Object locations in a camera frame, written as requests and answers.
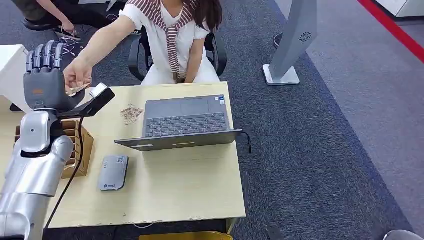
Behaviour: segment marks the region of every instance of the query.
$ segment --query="woman's right hand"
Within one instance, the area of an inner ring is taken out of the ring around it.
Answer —
[[[75,58],[63,71],[65,86],[74,89],[92,82],[93,67],[82,58]]]
[[[71,21],[66,20],[62,22],[62,28],[65,32],[68,32],[69,34],[72,34],[72,36],[75,36],[75,26],[72,24]]]

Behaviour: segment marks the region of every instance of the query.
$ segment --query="white pants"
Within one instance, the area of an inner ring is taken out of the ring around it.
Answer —
[[[202,59],[197,76],[194,79],[195,84],[200,83],[219,83],[217,72],[211,62]],[[160,85],[160,84],[175,84],[171,71],[159,70],[154,64],[148,71],[145,79],[141,83],[142,86]]]

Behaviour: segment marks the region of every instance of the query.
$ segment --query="long dark hair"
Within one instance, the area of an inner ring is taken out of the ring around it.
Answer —
[[[205,29],[203,22],[206,20],[206,25],[211,32],[217,30],[223,21],[223,8],[220,0],[196,0],[197,7],[194,11],[193,18],[196,25]]]

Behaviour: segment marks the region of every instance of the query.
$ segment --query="white t-shirt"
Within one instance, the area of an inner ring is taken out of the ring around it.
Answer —
[[[162,2],[160,2],[160,12],[167,28],[176,24],[183,13],[183,11],[181,11],[177,17],[172,17]],[[137,30],[140,30],[142,26],[145,26],[154,65],[160,71],[171,72],[171,66],[168,59],[167,36],[165,31],[156,26],[133,4],[125,5],[125,8],[119,12],[119,15],[124,15],[130,18],[134,22]],[[209,31],[198,27],[194,20],[178,30],[176,51],[178,54],[179,71],[182,77],[185,77],[187,73],[187,65],[193,41],[195,39],[203,39],[208,34]],[[208,61],[205,48],[203,48],[202,62],[203,61]]]

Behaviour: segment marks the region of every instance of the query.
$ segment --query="robot finger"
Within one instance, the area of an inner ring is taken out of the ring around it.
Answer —
[[[35,73],[39,73],[40,72],[41,60],[43,58],[43,47],[44,47],[44,44],[40,44],[35,49],[35,54],[34,54],[34,69],[32,70],[33,73],[34,72]]]
[[[59,43],[56,46],[56,53],[54,55],[54,68],[55,69],[61,69],[62,67],[62,60],[63,60],[63,56],[62,56],[62,52],[64,50],[64,44],[63,43]]]
[[[28,56],[26,56],[26,72],[31,73],[34,67],[34,51],[30,51]]]
[[[55,40],[50,40],[48,41],[48,43],[45,45],[45,48],[44,48],[43,69],[47,72],[49,72],[52,68],[52,58],[54,57],[52,54],[52,48],[54,43],[55,43]]]

